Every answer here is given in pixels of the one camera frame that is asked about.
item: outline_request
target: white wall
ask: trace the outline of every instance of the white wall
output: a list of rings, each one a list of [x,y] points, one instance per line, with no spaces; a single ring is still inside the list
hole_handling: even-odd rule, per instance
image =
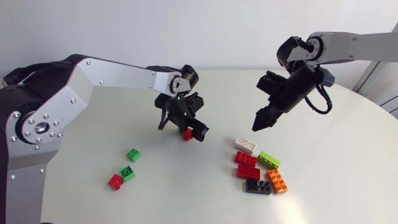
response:
[[[280,68],[278,47],[315,31],[390,32],[391,0],[0,1],[0,77],[86,54],[138,66]],[[351,88],[369,62],[326,66]]]

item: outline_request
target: silver arm segment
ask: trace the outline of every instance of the silver arm segment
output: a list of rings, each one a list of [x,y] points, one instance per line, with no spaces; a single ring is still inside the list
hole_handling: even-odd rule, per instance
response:
[[[62,135],[62,130],[87,107],[95,86],[152,89],[175,96],[178,92],[191,90],[189,81],[179,78],[178,89],[175,93],[171,92],[171,82],[181,76],[179,72],[155,72],[86,58],[75,66],[66,86],[25,119],[22,133],[25,140],[32,144],[43,144]],[[38,124],[43,124],[42,131],[47,134],[37,131]]]
[[[74,65],[66,84],[29,113],[22,110],[42,99],[25,87],[26,78],[1,90],[0,224],[40,223],[47,164],[60,148],[63,130],[87,107],[95,86],[142,88],[168,96],[191,90],[180,72],[159,70],[167,72],[84,58]]]
[[[307,40],[309,52],[293,49],[287,61],[307,60],[309,65],[343,63],[353,60],[398,62],[398,33],[352,34],[347,32],[315,32]]]

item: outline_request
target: black cable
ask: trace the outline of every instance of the black cable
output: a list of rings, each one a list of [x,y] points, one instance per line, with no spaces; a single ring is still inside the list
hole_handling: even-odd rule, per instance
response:
[[[395,97],[393,97],[393,98],[391,98],[390,100],[387,100],[385,103],[383,103],[382,105],[385,105],[386,103],[388,103],[388,102],[390,102],[391,100],[393,100],[393,99],[395,99],[395,98],[397,98],[398,96],[395,96]]]
[[[308,99],[308,97],[305,97],[304,100],[307,102],[307,104],[311,107],[311,109],[315,110],[315,112],[320,113],[320,114],[327,114],[331,111],[332,109],[332,104],[331,104],[331,100],[330,97],[328,95],[328,93],[325,90],[325,87],[323,87],[323,85],[319,86],[317,85],[317,90],[318,92],[321,94],[321,96],[324,97],[324,99],[326,100],[326,104],[328,105],[328,109],[326,109],[326,111],[322,111],[318,108],[316,108],[310,101],[310,99]]]
[[[398,110],[398,108],[393,109],[393,110],[390,111],[389,113],[392,113],[392,112],[394,112],[394,111],[396,111],[396,110]]]

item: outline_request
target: white lego brick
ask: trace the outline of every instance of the white lego brick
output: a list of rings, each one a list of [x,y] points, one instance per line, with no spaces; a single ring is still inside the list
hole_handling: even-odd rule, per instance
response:
[[[241,137],[238,137],[238,139],[235,141],[235,147],[237,147],[238,149],[248,153],[248,154],[252,154],[254,152],[254,150],[256,149],[257,145],[249,142],[248,140],[245,140]]]

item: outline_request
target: red lego brick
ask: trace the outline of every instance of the red lego brick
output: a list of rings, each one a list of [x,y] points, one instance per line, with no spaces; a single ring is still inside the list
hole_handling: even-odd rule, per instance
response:
[[[108,182],[108,185],[111,186],[114,190],[119,190],[120,186],[124,183],[124,180],[121,176],[115,174],[112,179]]]
[[[193,138],[192,136],[192,130],[191,129],[187,129],[185,131],[182,132],[182,136],[184,137],[184,140],[189,141]]]
[[[271,187],[274,190],[275,194],[285,193],[288,188],[285,184],[284,179],[280,175],[278,170],[269,170],[266,173],[266,177],[268,178],[269,182],[271,183]]]
[[[237,152],[235,162],[249,167],[256,167],[257,158],[243,152]]]
[[[259,180],[260,169],[239,164],[236,176],[244,179]]]

